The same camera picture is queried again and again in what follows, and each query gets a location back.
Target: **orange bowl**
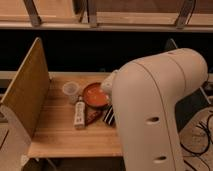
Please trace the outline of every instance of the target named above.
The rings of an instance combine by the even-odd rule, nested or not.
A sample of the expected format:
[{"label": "orange bowl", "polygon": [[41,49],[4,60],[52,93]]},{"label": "orange bowl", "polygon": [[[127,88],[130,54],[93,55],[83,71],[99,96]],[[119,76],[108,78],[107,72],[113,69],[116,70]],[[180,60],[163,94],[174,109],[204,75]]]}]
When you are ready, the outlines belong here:
[{"label": "orange bowl", "polygon": [[101,89],[101,83],[89,84],[83,90],[84,102],[93,108],[102,108],[108,105],[108,96]]}]

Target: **dark background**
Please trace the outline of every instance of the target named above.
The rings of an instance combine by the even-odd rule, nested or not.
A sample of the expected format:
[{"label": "dark background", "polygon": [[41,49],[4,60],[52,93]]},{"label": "dark background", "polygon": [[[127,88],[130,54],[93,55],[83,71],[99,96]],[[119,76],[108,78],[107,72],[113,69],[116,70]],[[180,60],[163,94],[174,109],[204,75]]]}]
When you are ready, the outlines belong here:
[{"label": "dark background", "polygon": [[213,67],[212,33],[0,30],[0,70],[17,70],[37,36],[43,40],[49,71],[112,71],[163,52],[169,38],[197,50]]}]

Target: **circular hole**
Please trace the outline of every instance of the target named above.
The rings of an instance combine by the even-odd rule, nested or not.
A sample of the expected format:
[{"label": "circular hole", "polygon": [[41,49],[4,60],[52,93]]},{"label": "circular hole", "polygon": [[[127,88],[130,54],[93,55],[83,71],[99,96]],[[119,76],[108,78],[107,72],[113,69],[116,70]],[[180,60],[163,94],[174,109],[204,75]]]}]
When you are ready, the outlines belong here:
[{"label": "circular hole", "polygon": [[151,117],[151,118],[147,119],[147,123],[154,124],[154,123],[158,122],[159,120],[160,120],[159,117]]},{"label": "circular hole", "polygon": [[166,156],[160,156],[155,158],[154,163],[163,163],[166,160]]}]

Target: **metal frame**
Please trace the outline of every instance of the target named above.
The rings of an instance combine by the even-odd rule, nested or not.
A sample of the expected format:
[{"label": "metal frame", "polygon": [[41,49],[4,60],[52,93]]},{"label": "metal frame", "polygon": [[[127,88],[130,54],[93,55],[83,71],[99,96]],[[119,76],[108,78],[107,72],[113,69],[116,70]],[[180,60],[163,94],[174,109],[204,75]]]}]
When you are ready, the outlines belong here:
[{"label": "metal frame", "polygon": [[41,18],[38,15],[36,6],[33,2],[33,0],[23,0],[25,7],[27,9],[27,12],[29,14],[30,17],[30,22],[32,24],[32,26],[34,27],[38,27],[41,25]]}]

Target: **cardboard panel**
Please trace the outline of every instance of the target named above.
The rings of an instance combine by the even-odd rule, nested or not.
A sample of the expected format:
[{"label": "cardboard panel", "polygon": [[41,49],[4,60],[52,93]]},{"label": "cardboard panel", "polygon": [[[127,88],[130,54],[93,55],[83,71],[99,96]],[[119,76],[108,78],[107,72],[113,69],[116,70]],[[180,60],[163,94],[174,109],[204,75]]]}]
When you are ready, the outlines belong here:
[{"label": "cardboard panel", "polygon": [[42,42],[37,38],[1,100],[0,111],[21,134],[33,136],[49,82]]}]

